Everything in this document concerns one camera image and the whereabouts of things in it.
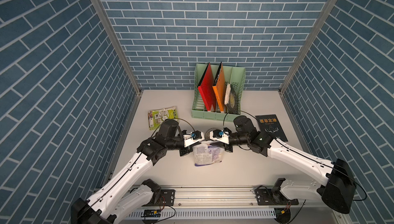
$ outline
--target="blue brick wallpaper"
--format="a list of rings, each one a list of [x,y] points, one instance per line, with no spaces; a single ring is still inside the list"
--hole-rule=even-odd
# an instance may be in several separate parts
[[[313,154],[347,161],[367,191],[354,223],[393,223],[393,14],[394,0],[338,0],[285,92]]]
[[[67,223],[134,97],[90,0],[0,0],[0,223]]]
[[[101,0],[142,89],[193,89],[197,62],[278,89],[326,0]]]

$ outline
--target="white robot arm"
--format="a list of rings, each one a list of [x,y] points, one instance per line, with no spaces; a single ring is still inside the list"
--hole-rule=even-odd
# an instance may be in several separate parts
[[[265,132],[258,132],[245,116],[234,119],[237,132],[225,128],[210,133],[211,143],[233,152],[233,145],[247,144],[256,153],[285,162],[312,177],[313,181],[294,182],[279,178],[271,192],[280,200],[296,198],[323,200],[333,210],[349,213],[355,193],[355,182],[350,167],[338,159],[332,162],[296,149]],[[194,131],[186,134],[178,122],[166,120],[155,137],[143,141],[137,152],[104,187],[86,201],[79,198],[71,207],[72,224],[117,224],[136,208],[156,204],[160,186],[152,180],[123,197],[137,179],[166,155],[167,150],[179,150],[180,156],[193,151],[193,146],[204,140],[204,134]]]
[[[184,156],[203,140],[203,133],[194,131],[186,134],[186,131],[180,130],[177,121],[166,120],[155,137],[143,141],[129,162],[105,186],[86,201],[79,198],[73,203],[71,223],[117,224],[136,208],[148,203],[158,203],[161,187],[151,179],[144,181],[129,195],[123,196],[138,178],[166,155],[167,150],[179,150],[180,156]]]
[[[237,132],[228,128],[214,130],[211,143],[233,152],[233,145],[247,144],[256,153],[275,158],[306,173],[314,180],[291,181],[279,178],[272,188],[273,194],[282,199],[322,200],[333,210],[348,214],[356,190],[352,171],[347,162],[337,159],[332,162],[294,148],[266,132],[258,132],[252,121],[245,116],[234,119]]]

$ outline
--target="cable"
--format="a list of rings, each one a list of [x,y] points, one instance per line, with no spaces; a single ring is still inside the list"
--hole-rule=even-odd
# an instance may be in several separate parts
[[[367,192],[364,190],[364,188],[362,187],[362,186],[360,186],[360,184],[358,184],[357,182],[355,182],[355,181],[353,181],[356,185],[358,185],[361,189],[362,189],[362,191],[364,192],[364,195],[365,195],[365,197],[364,198],[362,198],[362,199],[353,199],[353,201],[364,201],[364,200],[366,200],[367,199]]]
[[[299,211],[297,212],[297,214],[293,217],[293,219],[289,222],[287,222],[286,224],[289,224],[290,222],[292,222],[298,215],[298,213],[301,211],[302,207],[304,207],[306,200],[304,200],[304,203],[301,205],[301,208],[299,208]]]
[[[249,148],[249,149],[244,149],[244,148],[242,148],[240,145],[238,145],[238,147],[241,148],[241,149],[243,149],[243,150],[250,150],[250,148]]]
[[[185,121],[187,124],[189,124],[189,125],[191,126],[191,128],[193,129],[193,132],[196,131],[196,130],[194,129],[194,127],[193,127],[188,121],[186,121],[186,120],[184,120],[184,119],[181,119],[181,118],[170,118],[170,119],[166,119],[164,122],[160,123],[160,125],[159,125],[158,127],[156,127],[156,129],[153,131],[153,133],[152,133],[152,135],[151,135],[150,137],[152,138],[153,135],[155,134],[156,130],[157,130],[163,123],[165,123],[165,122],[168,121],[168,120],[183,120],[183,121]]]
[[[170,207],[170,208],[172,208],[174,211],[175,211],[175,213],[172,215],[172,216],[170,216],[170,217],[167,217],[167,218],[165,218],[165,219],[163,219],[163,220],[167,220],[167,219],[170,219],[170,218],[172,218],[172,217],[174,217],[175,215],[176,215],[176,210],[173,208],[173,207],[171,207],[171,206],[168,206],[168,205],[166,205],[167,207]]]
[[[290,148],[284,146],[284,145],[283,145],[282,143],[280,143],[277,139],[275,139],[275,141],[278,142],[278,143],[279,143],[281,146],[283,146],[284,148],[286,148],[286,149],[288,149],[288,150],[291,150],[292,152],[295,152],[295,153],[297,153],[298,155],[303,156],[304,158],[307,158],[307,159],[309,159],[309,160],[311,160],[311,161],[313,161],[313,162],[316,162],[316,163],[318,163],[318,164],[321,164],[321,165],[323,165],[323,166],[332,168],[333,170],[335,170],[335,171],[337,171],[337,172],[340,172],[340,173],[343,174],[344,176],[348,177],[349,180],[353,181],[353,183],[354,183],[355,185],[358,185],[358,186],[362,189],[362,191],[364,192],[364,194],[365,194],[365,197],[364,197],[364,198],[362,198],[362,199],[353,199],[353,201],[364,201],[364,200],[367,199],[368,195],[367,195],[367,192],[364,190],[364,188],[363,188],[360,184],[358,184],[355,180],[353,180],[351,177],[349,177],[347,174],[345,174],[345,173],[343,173],[343,172],[339,171],[338,169],[335,169],[335,168],[333,168],[333,167],[331,167],[331,166],[328,166],[328,165],[326,165],[326,164],[324,164],[324,163],[321,163],[321,162],[319,162],[319,161],[313,160],[312,158],[308,158],[307,156],[305,156],[305,155],[303,155],[303,154],[301,154],[301,153],[299,153],[299,152],[297,152],[297,151],[295,151],[295,150],[292,150],[292,149],[290,149]]]
[[[164,196],[162,196],[162,198],[163,198],[163,208],[160,208],[160,211],[162,211],[165,207],[165,198],[164,198]]]
[[[245,111],[242,111],[242,110],[241,110],[241,112],[247,113],[248,115],[250,115],[251,117],[253,117],[254,119],[256,119],[256,121],[260,122],[256,117],[254,117],[253,115],[249,114],[248,112],[245,112]]]
[[[289,204],[289,207],[287,207],[287,210],[290,209],[290,207],[292,206],[292,201],[290,200],[289,202],[290,202],[290,204]]]
[[[226,113],[226,115],[224,116],[224,119],[223,119],[223,130],[224,130],[224,120],[226,119],[226,116],[228,115],[229,113]]]

